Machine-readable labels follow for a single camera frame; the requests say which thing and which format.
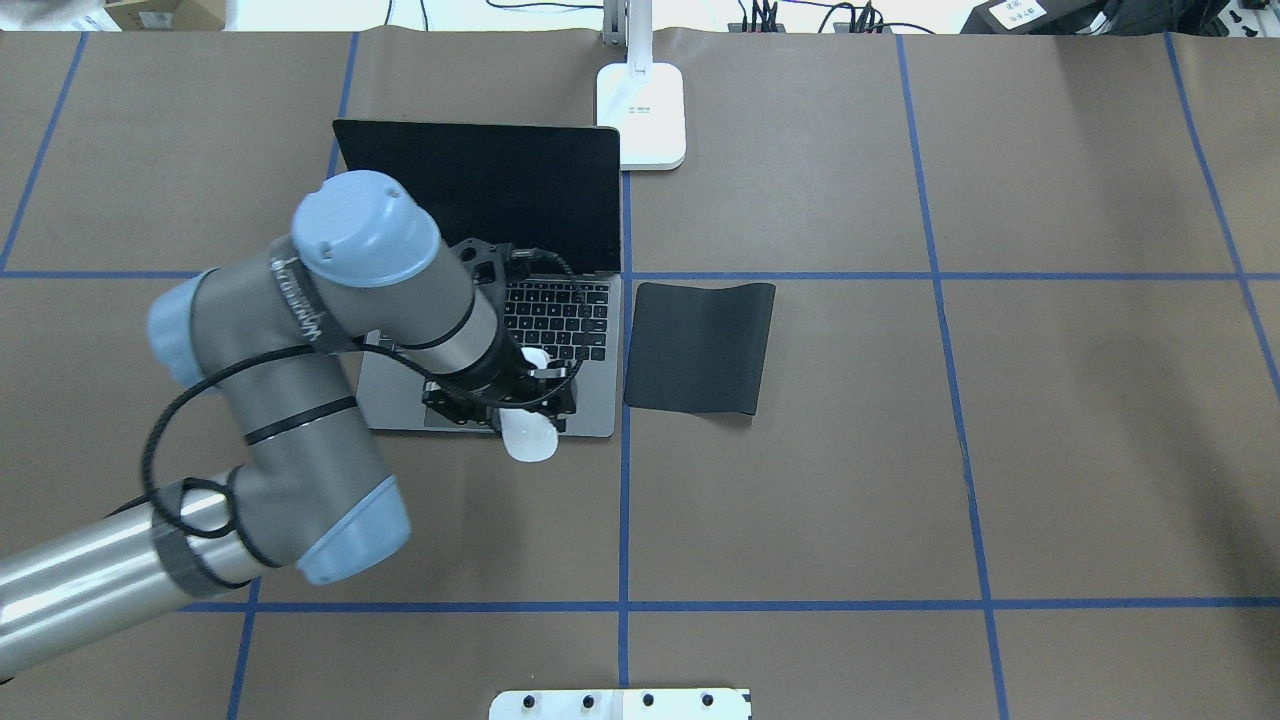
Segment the white mouse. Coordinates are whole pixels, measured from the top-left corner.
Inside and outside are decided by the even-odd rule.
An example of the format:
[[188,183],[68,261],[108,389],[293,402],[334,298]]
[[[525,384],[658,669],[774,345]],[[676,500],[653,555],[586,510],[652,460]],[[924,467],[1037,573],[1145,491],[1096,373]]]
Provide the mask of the white mouse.
[[[545,369],[550,357],[538,347],[520,348],[535,366]],[[529,410],[498,410],[502,421],[502,445],[507,447],[507,455],[521,462],[541,462],[559,447],[559,434],[550,419]]]

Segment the white bracket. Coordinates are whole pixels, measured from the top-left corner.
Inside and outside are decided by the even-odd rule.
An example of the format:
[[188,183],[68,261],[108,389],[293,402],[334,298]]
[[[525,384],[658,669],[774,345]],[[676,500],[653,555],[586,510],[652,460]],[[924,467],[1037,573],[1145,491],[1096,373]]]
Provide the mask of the white bracket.
[[627,61],[595,76],[595,123],[617,128],[623,170],[669,170],[685,161],[685,78],[653,61],[652,0],[608,0],[603,40],[617,41],[625,24]]
[[489,720],[751,720],[751,691],[508,691]]

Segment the metallic tube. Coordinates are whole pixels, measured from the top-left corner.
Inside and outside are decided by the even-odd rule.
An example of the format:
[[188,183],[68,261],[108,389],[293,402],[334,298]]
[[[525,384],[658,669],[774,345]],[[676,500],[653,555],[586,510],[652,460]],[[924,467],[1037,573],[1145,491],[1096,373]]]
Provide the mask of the metallic tube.
[[[227,502],[210,491],[188,492],[183,519],[216,528]],[[262,574],[236,533],[188,542],[228,583]],[[161,566],[148,505],[0,560],[0,679],[192,600]]]

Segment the robotic arm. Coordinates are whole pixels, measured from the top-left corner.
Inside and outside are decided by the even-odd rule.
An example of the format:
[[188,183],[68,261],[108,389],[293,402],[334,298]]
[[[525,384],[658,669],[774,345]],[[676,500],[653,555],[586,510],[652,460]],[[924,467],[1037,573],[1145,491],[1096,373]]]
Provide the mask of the robotic arm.
[[0,680],[268,569],[296,564],[324,584],[396,552],[410,534],[396,477],[332,354],[380,329],[462,415],[497,425],[500,406],[511,424],[549,424],[557,391],[572,411],[559,387],[572,372],[527,361],[500,309],[431,217],[367,170],[303,199],[268,251],[161,296],[147,322],[157,357],[187,395],[216,380],[252,461],[0,560]]

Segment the white label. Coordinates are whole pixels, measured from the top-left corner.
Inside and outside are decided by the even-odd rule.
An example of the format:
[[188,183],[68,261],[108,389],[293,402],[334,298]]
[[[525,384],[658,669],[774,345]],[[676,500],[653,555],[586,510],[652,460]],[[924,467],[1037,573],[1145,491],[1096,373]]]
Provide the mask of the white label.
[[1036,0],[1006,0],[1000,5],[992,5],[988,10],[1000,24],[1005,26],[1005,29],[1014,29],[1048,14]]
[[147,29],[173,29],[173,13],[138,13],[138,19]]

